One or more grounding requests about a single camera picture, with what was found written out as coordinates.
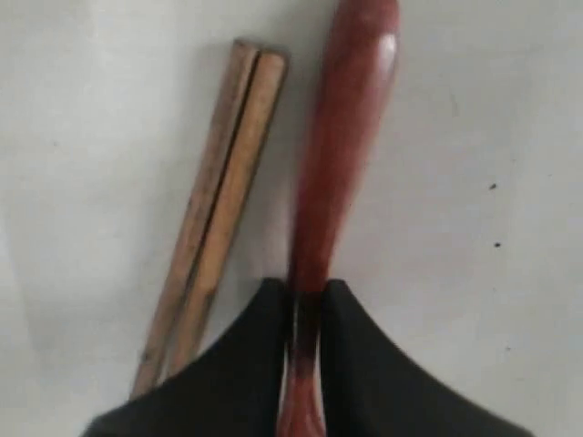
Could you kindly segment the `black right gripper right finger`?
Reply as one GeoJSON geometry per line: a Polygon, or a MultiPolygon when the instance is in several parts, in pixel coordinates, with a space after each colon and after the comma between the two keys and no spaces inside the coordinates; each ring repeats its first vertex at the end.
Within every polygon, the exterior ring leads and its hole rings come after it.
{"type": "Polygon", "coordinates": [[[322,401],[330,436],[528,436],[476,405],[402,352],[347,283],[322,295],[322,401]]]}

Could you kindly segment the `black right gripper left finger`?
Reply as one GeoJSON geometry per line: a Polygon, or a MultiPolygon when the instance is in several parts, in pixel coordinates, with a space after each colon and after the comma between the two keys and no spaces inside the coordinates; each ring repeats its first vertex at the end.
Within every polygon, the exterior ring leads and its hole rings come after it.
{"type": "Polygon", "coordinates": [[[267,278],[199,358],[155,390],[94,419],[86,436],[272,436],[289,300],[267,278]]]}

